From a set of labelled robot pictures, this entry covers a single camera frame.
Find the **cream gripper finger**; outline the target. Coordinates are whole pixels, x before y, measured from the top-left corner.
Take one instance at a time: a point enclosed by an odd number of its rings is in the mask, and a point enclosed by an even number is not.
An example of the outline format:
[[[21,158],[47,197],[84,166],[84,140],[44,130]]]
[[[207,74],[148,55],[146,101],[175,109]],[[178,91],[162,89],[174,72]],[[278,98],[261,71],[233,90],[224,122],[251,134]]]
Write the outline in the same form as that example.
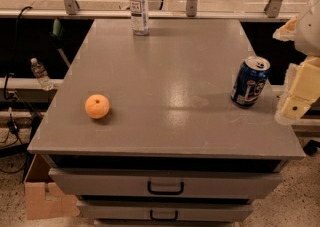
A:
[[[308,56],[299,65],[290,63],[286,71],[275,120],[293,125],[320,98],[320,58]]]
[[[295,39],[295,28],[297,23],[297,16],[292,17],[284,25],[278,28],[272,35],[276,40],[287,42]]]

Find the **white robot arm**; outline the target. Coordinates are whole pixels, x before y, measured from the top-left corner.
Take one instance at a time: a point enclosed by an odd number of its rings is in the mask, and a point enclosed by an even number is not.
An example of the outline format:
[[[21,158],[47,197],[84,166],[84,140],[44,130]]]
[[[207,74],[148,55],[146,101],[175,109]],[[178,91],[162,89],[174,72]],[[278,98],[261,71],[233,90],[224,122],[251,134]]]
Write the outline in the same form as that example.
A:
[[[320,98],[320,0],[309,0],[273,38],[293,41],[295,49],[306,55],[299,65],[289,64],[275,113],[279,124],[292,125]]]

